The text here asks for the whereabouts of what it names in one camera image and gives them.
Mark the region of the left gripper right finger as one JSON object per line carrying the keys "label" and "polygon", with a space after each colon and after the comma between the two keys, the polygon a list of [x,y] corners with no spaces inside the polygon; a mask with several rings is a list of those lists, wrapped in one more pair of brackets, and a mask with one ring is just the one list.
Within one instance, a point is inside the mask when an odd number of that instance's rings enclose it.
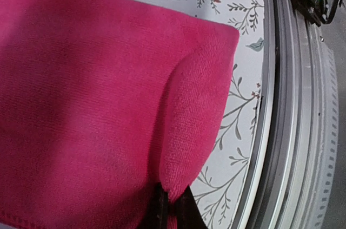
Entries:
{"label": "left gripper right finger", "polygon": [[199,212],[190,186],[174,203],[177,229],[207,229]]}

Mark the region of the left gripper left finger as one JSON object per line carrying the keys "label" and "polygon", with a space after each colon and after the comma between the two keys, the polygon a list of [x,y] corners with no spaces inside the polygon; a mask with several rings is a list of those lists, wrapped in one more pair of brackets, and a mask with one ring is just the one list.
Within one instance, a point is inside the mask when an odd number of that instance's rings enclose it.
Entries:
{"label": "left gripper left finger", "polygon": [[157,183],[139,228],[167,229],[168,206],[168,193],[163,189],[161,183]]}

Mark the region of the pink towel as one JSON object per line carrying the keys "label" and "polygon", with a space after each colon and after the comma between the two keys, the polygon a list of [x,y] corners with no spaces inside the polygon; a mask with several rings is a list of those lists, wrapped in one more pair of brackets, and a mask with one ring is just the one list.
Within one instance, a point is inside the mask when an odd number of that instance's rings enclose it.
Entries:
{"label": "pink towel", "polygon": [[139,228],[214,146],[239,32],[133,0],[1,0],[1,224]]}

